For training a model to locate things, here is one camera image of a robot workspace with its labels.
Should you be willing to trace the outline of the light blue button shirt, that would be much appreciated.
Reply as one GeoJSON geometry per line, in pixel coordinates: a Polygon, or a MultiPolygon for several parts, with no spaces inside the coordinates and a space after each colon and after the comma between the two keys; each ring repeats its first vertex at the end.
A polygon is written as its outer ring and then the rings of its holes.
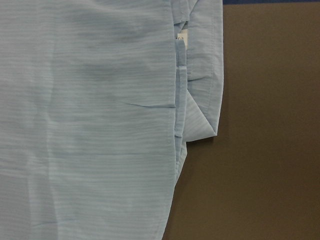
{"type": "Polygon", "coordinates": [[[162,239],[223,89],[220,0],[1,1],[1,239],[162,239]]]}

